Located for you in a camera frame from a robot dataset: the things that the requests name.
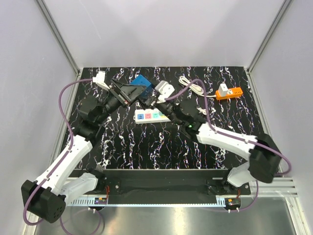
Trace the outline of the blue cube adapter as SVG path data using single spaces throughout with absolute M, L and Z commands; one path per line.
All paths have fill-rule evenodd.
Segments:
M 143 93 L 140 95 L 141 97 L 147 97 L 148 94 L 151 93 L 153 90 L 152 83 L 141 74 L 136 77 L 130 84 L 145 87 Z

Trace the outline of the white multicolour power strip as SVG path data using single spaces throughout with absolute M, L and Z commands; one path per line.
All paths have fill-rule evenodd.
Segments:
M 160 118 L 153 119 L 153 112 L 159 112 Z M 135 122 L 136 124 L 146 124 L 146 123 L 161 123 L 161 122 L 169 122 L 169 118 L 165 116 L 158 109 L 138 109 L 134 112 Z

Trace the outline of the white charger adapter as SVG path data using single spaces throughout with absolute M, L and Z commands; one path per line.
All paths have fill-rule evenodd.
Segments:
M 220 97 L 226 96 L 227 92 L 228 92 L 227 85 L 225 83 L 221 83 L 220 86 L 219 86 L 218 92 L 219 92 L 219 96 Z

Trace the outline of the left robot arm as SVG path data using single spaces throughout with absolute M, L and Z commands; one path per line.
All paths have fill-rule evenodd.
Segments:
M 22 187 L 24 204 L 23 220 L 27 225 L 38 225 L 31 222 L 27 213 L 32 213 L 49 223 L 56 222 L 66 206 L 92 191 L 102 193 L 106 188 L 106 176 L 97 169 L 83 173 L 70 183 L 67 178 L 78 163 L 100 142 L 104 133 L 104 121 L 119 107 L 128 107 L 148 94 L 153 88 L 152 83 L 143 76 L 137 77 L 130 84 L 113 80 L 107 85 L 96 78 L 91 82 L 107 91 L 104 100 L 89 94 L 81 100 L 77 127 L 67 124 L 70 141 L 55 161 L 36 180 L 26 180 Z

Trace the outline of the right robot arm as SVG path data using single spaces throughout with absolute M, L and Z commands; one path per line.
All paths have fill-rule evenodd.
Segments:
M 210 127 L 191 100 L 161 103 L 156 93 L 144 92 L 139 96 L 139 102 L 144 109 L 159 109 L 172 123 L 179 126 L 179 131 L 188 139 L 225 149 L 246 160 L 244 164 L 229 169 L 218 184 L 224 192 L 233 194 L 239 187 L 254 180 L 267 184 L 273 181 L 281 157 L 268 134 L 256 137 Z

